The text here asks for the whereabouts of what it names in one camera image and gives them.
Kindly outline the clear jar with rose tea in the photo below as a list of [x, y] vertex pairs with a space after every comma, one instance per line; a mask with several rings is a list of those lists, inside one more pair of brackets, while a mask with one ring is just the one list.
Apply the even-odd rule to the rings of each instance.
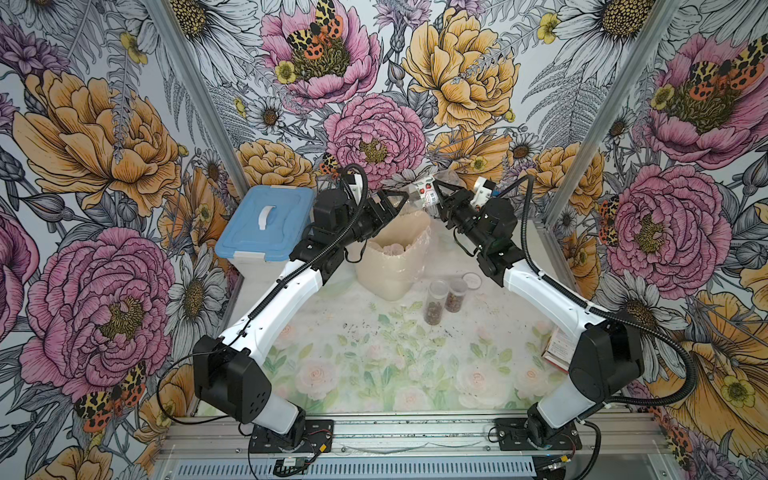
[[452, 170], [437, 172], [416, 179], [408, 187], [409, 200], [418, 209], [430, 210], [439, 203], [438, 193], [445, 190], [444, 196], [449, 195], [448, 188], [436, 187], [435, 182], [443, 182], [457, 188], [464, 188], [464, 182]]

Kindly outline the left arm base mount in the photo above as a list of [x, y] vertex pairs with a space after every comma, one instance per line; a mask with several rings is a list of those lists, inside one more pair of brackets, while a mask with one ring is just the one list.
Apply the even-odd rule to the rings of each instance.
[[335, 422], [331, 419], [300, 421], [286, 434], [255, 426], [250, 436], [250, 454], [314, 455], [332, 448]]

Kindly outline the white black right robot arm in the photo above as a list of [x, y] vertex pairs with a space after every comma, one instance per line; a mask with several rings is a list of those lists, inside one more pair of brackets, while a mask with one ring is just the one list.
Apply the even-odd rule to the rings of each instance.
[[566, 428], [613, 403], [643, 373], [640, 331], [627, 316], [604, 311], [535, 263], [527, 238], [531, 187], [520, 214], [493, 187], [484, 178], [471, 190], [435, 180], [422, 191], [435, 201], [446, 227], [471, 242], [469, 254], [486, 277], [576, 342], [564, 382], [527, 412], [526, 439], [544, 449]]

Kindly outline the clear jar dried tea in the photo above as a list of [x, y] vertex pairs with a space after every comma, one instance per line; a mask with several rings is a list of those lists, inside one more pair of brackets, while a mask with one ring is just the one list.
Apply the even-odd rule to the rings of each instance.
[[423, 318], [428, 325], [440, 324], [448, 293], [449, 286], [444, 280], [435, 280], [429, 285], [423, 310]]

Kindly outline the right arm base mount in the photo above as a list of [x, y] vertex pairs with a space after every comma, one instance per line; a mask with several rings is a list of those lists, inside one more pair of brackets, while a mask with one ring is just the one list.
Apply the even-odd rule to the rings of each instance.
[[494, 420], [489, 434], [501, 451], [573, 452], [582, 448], [574, 422], [553, 429], [537, 419], [502, 417]]

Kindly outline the white jar lid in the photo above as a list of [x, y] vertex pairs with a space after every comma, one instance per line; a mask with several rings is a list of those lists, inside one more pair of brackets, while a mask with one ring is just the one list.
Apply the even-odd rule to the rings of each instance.
[[466, 283], [467, 288], [472, 291], [478, 290], [482, 286], [482, 278], [474, 272], [463, 274], [462, 280]]

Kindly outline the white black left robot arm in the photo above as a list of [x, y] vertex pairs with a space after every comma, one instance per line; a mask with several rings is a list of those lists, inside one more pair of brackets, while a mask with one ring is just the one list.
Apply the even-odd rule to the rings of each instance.
[[272, 432], [280, 447], [298, 448], [306, 413], [274, 392], [262, 365], [282, 330], [344, 261], [346, 247], [375, 237], [407, 200], [407, 193], [389, 189], [373, 196], [343, 188], [320, 192], [275, 286], [218, 337], [195, 344], [196, 397], [240, 423]]

